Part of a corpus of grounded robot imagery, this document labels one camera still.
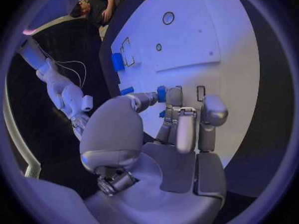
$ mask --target man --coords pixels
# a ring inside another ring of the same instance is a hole
[[[73,8],[70,15],[79,17],[86,15],[87,20],[98,29],[109,23],[120,0],[89,0],[80,1]]]

